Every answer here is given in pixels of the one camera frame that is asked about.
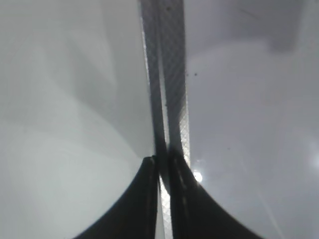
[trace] black rubber piece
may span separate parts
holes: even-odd
[[[195,180],[183,156],[170,151],[170,209],[174,239],[260,239],[223,210]]]
[[[145,158],[121,198],[76,239],[154,239],[158,180],[155,158]]]

